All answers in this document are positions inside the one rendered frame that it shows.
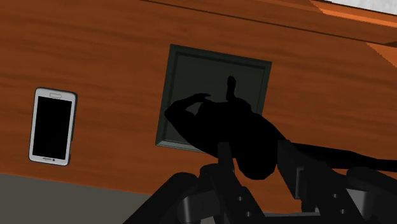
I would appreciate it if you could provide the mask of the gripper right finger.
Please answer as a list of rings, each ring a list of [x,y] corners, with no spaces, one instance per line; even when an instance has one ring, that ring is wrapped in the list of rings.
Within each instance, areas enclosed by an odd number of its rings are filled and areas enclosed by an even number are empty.
[[[397,160],[353,151],[277,144],[277,167],[302,211],[319,210],[318,224],[397,224]]]

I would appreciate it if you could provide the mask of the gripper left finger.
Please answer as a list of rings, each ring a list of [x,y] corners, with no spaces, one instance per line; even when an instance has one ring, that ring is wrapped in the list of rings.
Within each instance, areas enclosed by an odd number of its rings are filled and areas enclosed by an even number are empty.
[[[218,144],[218,162],[200,168],[200,175],[171,176],[123,224],[265,224],[265,215],[234,173],[228,142]]]

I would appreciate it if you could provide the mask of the dark green square tray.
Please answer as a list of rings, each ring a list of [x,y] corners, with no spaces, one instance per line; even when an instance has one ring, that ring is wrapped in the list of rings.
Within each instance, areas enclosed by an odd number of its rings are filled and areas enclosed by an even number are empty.
[[[198,152],[169,124],[164,111],[173,102],[196,93],[207,93],[211,95],[209,100],[225,102],[229,76],[237,81],[236,96],[248,102],[253,112],[261,114],[271,66],[266,60],[171,45],[155,144]]]

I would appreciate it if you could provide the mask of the white smartphone with black screen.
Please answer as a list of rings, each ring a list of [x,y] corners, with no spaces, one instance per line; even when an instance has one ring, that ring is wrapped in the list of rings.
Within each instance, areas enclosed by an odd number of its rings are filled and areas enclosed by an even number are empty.
[[[78,94],[38,87],[34,93],[29,160],[41,164],[67,166],[78,104]]]

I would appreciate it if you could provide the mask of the brown wooden desk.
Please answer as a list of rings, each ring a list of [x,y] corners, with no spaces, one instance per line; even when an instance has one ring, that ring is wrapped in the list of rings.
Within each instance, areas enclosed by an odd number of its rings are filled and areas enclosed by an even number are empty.
[[[157,147],[169,47],[272,63],[290,140],[397,159],[397,17],[315,0],[0,0],[0,173],[153,193],[204,153]],[[36,87],[71,90],[71,163],[28,158]]]

